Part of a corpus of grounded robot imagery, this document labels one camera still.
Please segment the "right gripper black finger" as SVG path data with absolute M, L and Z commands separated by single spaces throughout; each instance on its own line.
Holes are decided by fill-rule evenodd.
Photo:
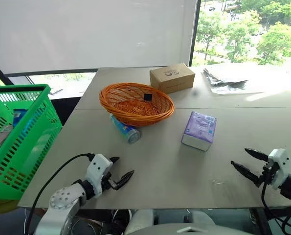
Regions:
M 243 175 L 245 178 L 249 179 L 250 181 L 252 181 L 255 186 L 259 187 L 261 185 L 261 183 L 259 183 L 259 177 L 255 174 L 253 174 L 248 168 L 246 168 L 245 166 L 238 164 L 234 161 L 230 161 L 230 163 L 233 165 L 233 167 L 241 174 Z
M 266 155 L 265 153 L 258 151 L 256 149 L 251 149 L 251 148 L 245 148 L 245 151 L 251 155 L 252 157 L 259 159 L 261 161 L 264 162 L 268 162 L 269 161 L 269 156 Z

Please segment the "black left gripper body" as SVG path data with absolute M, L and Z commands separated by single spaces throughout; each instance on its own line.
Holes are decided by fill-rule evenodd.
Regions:
M 117 182 L 115 182 L 111 178 L 111 176 L 112 176 L 112 174 L 110 172 L 108 172 L 105 176 L 103 176 L 103 178 L 101 180 L 102 190 L 109 190 L 109 189 L 117 190 L 117 188 L 118 188 Z

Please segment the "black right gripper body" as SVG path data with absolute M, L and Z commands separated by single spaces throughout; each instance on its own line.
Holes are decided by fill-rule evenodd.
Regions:
M 266 183 L 267 185 L 272 185 L 272 180 L 279 169 L 280 166 L 277 162 L 267 162 L 263 166 L 263 172 L 258 178 L 258 186 L 263 183 Z

